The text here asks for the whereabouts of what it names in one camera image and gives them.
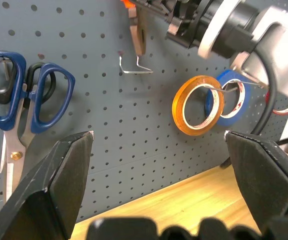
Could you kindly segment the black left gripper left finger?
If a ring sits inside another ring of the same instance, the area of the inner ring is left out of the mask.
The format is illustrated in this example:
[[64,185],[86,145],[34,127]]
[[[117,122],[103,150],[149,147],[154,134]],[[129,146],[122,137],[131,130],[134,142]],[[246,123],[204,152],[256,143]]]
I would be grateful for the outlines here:
[[0,211],[0,240],[68,240],[87,183],[93,131],[55,143]]

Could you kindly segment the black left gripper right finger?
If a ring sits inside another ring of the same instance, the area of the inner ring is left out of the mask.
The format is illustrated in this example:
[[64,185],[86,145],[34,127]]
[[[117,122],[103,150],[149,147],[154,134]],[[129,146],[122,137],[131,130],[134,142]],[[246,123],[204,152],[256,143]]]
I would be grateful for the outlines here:
[[288,220],[288,155],[258,135],[226,131],[231,165],[239,190],[258,228],[274,218]]

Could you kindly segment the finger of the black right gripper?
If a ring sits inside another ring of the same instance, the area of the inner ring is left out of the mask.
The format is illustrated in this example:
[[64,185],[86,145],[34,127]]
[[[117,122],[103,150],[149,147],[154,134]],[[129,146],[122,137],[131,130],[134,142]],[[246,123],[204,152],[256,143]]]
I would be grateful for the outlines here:
[[131,3],[163,19],[171,15],[175,6],[175,0],[131,0]]

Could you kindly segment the wooden handled tool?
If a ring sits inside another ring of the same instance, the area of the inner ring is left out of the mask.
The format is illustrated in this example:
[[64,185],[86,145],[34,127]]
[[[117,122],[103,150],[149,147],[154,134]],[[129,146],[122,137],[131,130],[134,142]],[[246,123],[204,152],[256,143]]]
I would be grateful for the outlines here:
[[130,21],[130,32],[136,56],[143,56],[146,53],[146,16],[143,10],[130,0],[120,0],[128,11]]

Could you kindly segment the red tape roll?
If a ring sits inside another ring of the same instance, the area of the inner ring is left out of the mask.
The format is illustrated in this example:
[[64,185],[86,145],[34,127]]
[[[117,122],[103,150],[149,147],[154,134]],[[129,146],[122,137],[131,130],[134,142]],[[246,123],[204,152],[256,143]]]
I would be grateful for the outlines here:
[[288,96],[279,92],[277,93],[272,113],[279,116],[288,115]]

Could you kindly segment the blue tape roll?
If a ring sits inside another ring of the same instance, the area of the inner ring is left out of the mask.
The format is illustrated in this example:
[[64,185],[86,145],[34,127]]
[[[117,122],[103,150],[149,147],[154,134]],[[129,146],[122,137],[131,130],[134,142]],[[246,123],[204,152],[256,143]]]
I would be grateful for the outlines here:
[[230,90],[224,92],[224,108],[217,124],[220,126],[230,126],[237,122],[247,110],[251,97],[249,81],[241,74],[226,70],[217,78],[222,89]]

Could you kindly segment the orange tape roll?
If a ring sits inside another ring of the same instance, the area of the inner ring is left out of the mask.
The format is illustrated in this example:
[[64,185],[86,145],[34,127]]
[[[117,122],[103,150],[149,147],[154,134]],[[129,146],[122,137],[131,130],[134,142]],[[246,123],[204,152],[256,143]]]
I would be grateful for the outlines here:
[[[186,81],[177,91],[172,103],[173,120],[183,133],[199,136],[209,131],[219,120],[224,107],[219,81],[211,76],[198,75]],[[213,106],[206,113],[206,95],[210,90]]]

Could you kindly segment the grey pegboard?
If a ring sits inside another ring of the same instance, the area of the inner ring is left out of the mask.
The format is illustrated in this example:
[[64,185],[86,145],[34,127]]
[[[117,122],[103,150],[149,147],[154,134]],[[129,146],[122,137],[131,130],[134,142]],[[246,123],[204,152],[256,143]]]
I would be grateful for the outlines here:
[[[167,24],[147,16],[147,52],[135,75],[128,13],[121,0],[0,0],[0,50],[27,64],[56,63],[76,79],[63,117],[34,137],[24,170],[60,139],[93,131],[82,221],[220,165],[228,151],[225,127],[188,136],[175,125],[178,89],[197,75],[218,76],[229,66],[217,55],[204,60],[165,36]],[[124,74],[120,68],[129,70]]]

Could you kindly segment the blue handled scissors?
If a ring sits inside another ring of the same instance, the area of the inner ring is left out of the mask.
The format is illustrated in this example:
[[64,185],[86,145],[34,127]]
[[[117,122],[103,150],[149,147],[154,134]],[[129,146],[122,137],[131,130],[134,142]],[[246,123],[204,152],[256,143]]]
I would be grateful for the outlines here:
[[[9,83],[0,88],[0,129],[4,133],[0,172],[4,174],[4,202],[18,187],[28,150],[35,135],[56,124],[65,113],[75,86],[74,76],[54,63],[37,62],[27,66],[17,52],[0,51],[0,62],[11,62]],[[40,120],[41,106],[54,93],[55,73],[68,81],[63,105],[50,121]]]

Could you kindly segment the black handled scissors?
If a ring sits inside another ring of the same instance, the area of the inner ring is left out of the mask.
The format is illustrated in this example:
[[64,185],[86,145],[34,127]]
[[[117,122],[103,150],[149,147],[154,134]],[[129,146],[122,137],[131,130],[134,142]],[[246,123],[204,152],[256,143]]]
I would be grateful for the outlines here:
[[[28,68],[28,75],[26,77],[25,83],[27,84],[27,90],[30,92],[33,88],[33,79],[35,75],[35,71],[40,69],[44,65],[43,62],[37,62]],[[12,69],[9,73],[10,80],[7,81],[7,85],[5,87],[0,88],[0,104],[6,105],[11,101],[13,87],[15,83],[15,78],[17,75],[17,67],[13,64]],[[50,86],[48,91],[43,95],[42,104],[49,100],[49,98],[53,95],[56,89],[56,76],[52,72],[50,73]]]

